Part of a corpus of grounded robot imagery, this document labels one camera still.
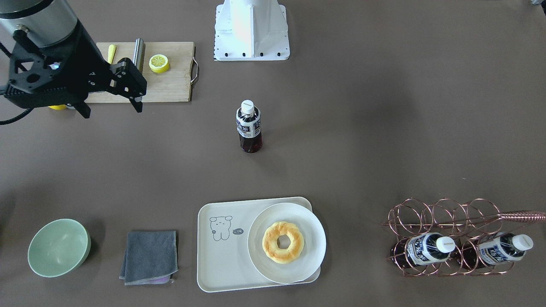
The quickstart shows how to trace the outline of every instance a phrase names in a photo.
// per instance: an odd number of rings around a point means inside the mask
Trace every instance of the cutting board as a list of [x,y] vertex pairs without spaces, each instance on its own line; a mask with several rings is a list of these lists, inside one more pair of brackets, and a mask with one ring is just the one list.
[[[114,63],[128,57],[133,60],[135,43],[97,43],[102,56],[108,58],[108,46],[116,45]],[[143,76],[148,82],[142,102],[187,102],[192,97],[193,42],[145,42]],[[170,69],[156,74],[148,65],[153,55],[169,59]],[[129,103],[129,99],[108,92],[90,93],[86,103]]]

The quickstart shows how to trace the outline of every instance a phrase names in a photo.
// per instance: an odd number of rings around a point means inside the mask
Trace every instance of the donut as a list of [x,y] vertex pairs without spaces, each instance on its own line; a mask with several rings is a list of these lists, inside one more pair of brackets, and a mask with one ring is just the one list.
[[[277,243],[277,239],[282,235],[290,239],[290,245],[286,249],[280,248]],[[275,222],[265,230],[262,248],[271,260],[287,264],[300,256],[304,249],[304,236],[295,224],[284,221]]]

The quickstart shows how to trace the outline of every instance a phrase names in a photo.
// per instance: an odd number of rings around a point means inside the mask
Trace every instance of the plastic bottle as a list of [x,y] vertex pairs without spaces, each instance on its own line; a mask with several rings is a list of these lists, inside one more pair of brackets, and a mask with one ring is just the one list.
[[402,268],[411,268],[444,262],[454,249],[455,241],[452,238],[432,232],[400,241],[390,250],[390,255],[401,254],[395,257],[396,263]]
[[526,234],[515,235],[513,233],[499,232],[480,240],[477,248],[464,249],[462,254],[465,259],[465,269],[489,267],[502,263],[520,261],[526,251],[533,248],[533,240]]
[[241,103],[235,114],[241,149],[252,154],[262,148],[261,112],[250,100]]

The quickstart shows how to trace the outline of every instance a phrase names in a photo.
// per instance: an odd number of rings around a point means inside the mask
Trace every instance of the folded gray cloth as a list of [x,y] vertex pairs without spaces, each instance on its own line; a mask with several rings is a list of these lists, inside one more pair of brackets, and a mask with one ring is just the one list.
[[176,271],[176,231],[132,231],[127,235],[120,272],[126,286],[164,284]]

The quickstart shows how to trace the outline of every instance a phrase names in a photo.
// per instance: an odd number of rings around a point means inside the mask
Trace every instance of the mint green bowl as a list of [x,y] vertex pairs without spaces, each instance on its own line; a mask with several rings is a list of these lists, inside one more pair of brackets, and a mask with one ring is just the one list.
[[40,276],[61,276],[79,267],[89,255],[90,248],[91,238],[78,221],[52,221],[32,238],[28,247],[28,265]]

